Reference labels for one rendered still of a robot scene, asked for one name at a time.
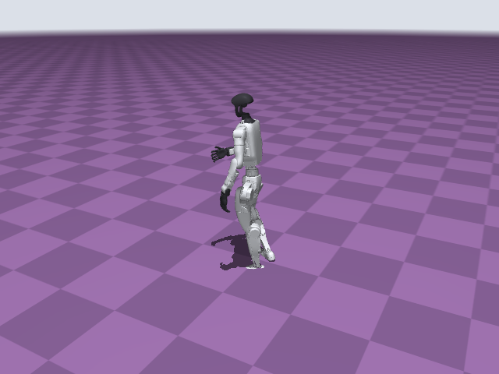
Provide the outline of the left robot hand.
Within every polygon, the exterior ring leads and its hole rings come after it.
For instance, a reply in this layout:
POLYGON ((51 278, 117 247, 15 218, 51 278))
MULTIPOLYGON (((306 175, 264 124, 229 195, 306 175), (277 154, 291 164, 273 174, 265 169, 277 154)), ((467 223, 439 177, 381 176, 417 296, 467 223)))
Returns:
POLYGON ((226 189, 225 190, 225 193, 223 193, 221 191, 221 196, 220 196, 220 205, 221 205, 221 208, 226 211, 227 213, 229 213, 230 211, 227 209, 227 196, 230 195, 230 189, 226 189))

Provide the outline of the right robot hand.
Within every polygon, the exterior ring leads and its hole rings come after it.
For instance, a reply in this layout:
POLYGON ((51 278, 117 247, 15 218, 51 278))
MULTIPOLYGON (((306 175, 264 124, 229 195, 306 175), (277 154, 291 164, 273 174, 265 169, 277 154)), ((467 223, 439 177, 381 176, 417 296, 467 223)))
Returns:
POLYGON ((218 150, 212 150, 211 151, 211 156, 212 156, 212 160, 214 160, 214 162, 218 159, 222 159, 224 156, 231 156, 229 155, 229 149, 232 149, 233 147, 230 146, 230 147, 227 147, 227 148, 220 148, 219 146, 216 146, 215 148, 218 148, 218 150), (216 153, 213 153, 213 152, 216 152, 216 153), (217 155, 216 155, 217 154, 217 155), (216 155, 216 156, 214 156, 216 155), (216 158, 217 157, 217 158, 216 158), (214 159, 216 158, 216 159, 214 159))

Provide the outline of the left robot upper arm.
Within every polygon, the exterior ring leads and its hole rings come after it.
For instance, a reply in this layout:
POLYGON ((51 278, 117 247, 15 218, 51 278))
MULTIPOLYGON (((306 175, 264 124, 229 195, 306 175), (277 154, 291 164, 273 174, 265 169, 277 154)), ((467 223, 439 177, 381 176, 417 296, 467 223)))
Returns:
POLYGON ((243 161, 243 156, 244 156, 244 146, 245 146, 245 140, 247 137, 246 133, 246 127, 238 127, 233 131, 233 139, 234 139, 234 153, 235 153, 235 158, 238 164, 236 169, 241 169, 244 167, 244 161, 243 161))

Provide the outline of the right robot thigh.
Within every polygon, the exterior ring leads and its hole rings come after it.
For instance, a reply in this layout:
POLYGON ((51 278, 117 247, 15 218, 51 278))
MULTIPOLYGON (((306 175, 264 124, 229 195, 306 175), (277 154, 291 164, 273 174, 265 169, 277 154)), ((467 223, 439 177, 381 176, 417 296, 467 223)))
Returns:
MULTIPOLYGON (((261 183, 261 187, 260 187, 260 190, 262 189, 263 187, 263 183, 261 183)), ((257 212, 255 211, 255 207, 256 207, 256 203, 257 203, 257 197, 258 197, 258 194, 259 194, 259 191, 255 192, 253 194, 253 199, 250 201, 250 204, 251 204, 251 221, 255 221, 257 219, 257 212)))

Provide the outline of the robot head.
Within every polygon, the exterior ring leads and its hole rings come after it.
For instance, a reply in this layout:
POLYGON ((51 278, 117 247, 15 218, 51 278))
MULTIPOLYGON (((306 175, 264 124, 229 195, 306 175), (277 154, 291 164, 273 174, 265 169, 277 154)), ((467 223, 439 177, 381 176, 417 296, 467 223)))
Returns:
POLYGON ((244 120, 244 123, 251 123, 252 124, 255 122, 255 120, 250 117, 250 113, 242 112, 242 108, 245 108, 247 106, 247 104, 253 103, 253 98, 249 94, 240 93, 240 94, 235 95, 232 98, 232 103, 235 106, 236 116, 242 117, 242 120, 244 120))

